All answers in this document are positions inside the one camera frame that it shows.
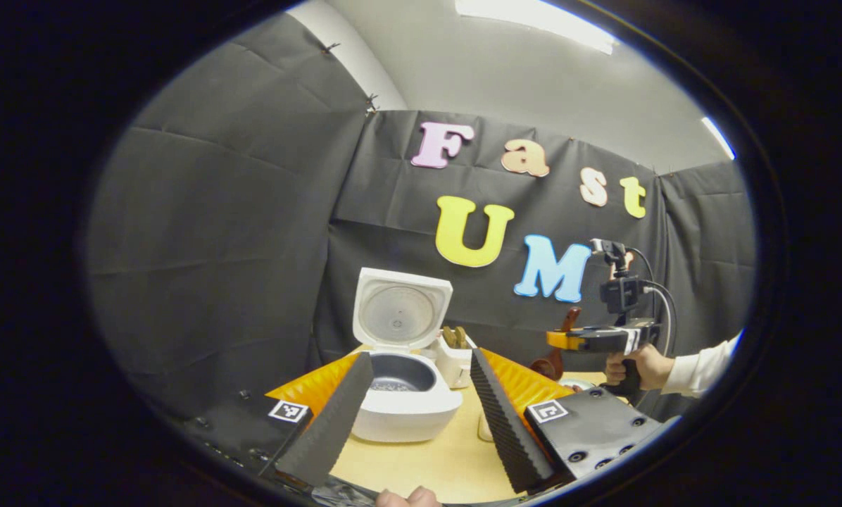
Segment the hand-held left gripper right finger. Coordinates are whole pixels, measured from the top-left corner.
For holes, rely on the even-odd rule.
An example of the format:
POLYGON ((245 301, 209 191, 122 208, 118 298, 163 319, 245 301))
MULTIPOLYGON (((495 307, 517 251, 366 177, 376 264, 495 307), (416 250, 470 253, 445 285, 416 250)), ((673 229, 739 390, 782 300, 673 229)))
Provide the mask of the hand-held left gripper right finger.
POLYGON ((575 392, 486 349, 472 350, 470 378, 517 493, 582 480, 665 429, 605 388, 575 392))

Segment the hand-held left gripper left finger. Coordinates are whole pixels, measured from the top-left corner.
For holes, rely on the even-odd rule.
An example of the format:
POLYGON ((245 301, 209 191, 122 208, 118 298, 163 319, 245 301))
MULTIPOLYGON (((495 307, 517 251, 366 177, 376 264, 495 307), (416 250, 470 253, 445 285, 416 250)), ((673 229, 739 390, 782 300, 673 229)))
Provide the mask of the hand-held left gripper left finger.
POLYGON ((187 436, 247 475, 321 487, 374 379, 368 352, 347 354, 263 395, 240 394, 187 420, 187 436))

